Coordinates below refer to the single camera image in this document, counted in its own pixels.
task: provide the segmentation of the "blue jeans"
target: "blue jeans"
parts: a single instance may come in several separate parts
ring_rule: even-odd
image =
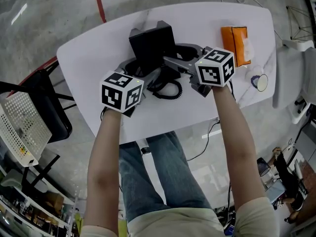
[[[211,208],[193,177],[175,132],[147,138],[166,204],[155,191],[136,142],[120,145],[119,172],[126,218],[170,208]]]

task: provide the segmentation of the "person's left arm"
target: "person's left arm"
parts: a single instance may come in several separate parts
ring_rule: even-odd
[[[99,226],[118,236],[119,129],[121,113],[104,113],[88,167],[85,226]]]

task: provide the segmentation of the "white cube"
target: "white cube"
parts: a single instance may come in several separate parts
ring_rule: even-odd
[[[100,101],[106,107],[124,113],[140,102],[144,81],[109,71],[100,83]]]
[[[234,53],[216,47],[195,66],[201,84],[224,87],[235,73]]]

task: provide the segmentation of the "orange package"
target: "orange package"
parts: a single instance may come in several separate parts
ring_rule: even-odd
[[[221,28],[224,49],[235,54],[236,67],[250,64],[244,59],[244,38],[248,38],[247,27],[226,26]]]

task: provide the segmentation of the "light-colored shirt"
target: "light-colored shirt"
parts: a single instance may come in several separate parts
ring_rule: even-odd
[[[211,209],[173,208],[141,215],[127,225],[132,237],[224,237]],[[278,237],[274,209],[266,197],[242,205],[236,212],[236,237]],[[81,237],[117,237],[112,231],[84,226]]]

